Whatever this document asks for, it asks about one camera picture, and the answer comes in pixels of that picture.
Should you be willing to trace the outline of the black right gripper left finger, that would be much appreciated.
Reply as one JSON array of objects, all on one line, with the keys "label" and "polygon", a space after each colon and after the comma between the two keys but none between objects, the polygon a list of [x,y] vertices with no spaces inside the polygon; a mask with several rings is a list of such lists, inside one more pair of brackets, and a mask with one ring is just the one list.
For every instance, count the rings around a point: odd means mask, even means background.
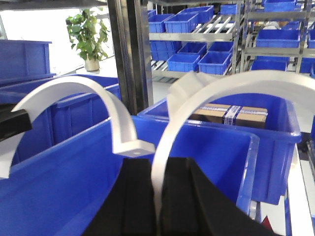
[{"label": "black right gripper left finger", "polygon": [[125,158],[118,178],[84,236],[154,236],[156,216],[151,163]]}]

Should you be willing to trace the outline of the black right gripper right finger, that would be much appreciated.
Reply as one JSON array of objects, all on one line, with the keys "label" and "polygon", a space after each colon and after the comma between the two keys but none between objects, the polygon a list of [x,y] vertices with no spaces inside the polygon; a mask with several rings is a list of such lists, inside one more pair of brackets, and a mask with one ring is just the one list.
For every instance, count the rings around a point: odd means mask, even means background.
[{"label": "black right gripper right finger", "polygon": [[167,161],[160,214],[163,236],[273,236],[226,197],[191,158]]}]

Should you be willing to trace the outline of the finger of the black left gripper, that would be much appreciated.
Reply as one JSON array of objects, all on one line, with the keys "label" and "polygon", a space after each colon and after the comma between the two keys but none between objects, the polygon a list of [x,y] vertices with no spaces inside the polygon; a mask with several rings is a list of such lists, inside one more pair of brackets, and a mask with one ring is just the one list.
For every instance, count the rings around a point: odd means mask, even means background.
[{"label": "finger of the black left gripper", "polygon": [[0,111],[0,141],[31,129],[32,123],[26,110],[12,112],[8,109],[2,109]]}]

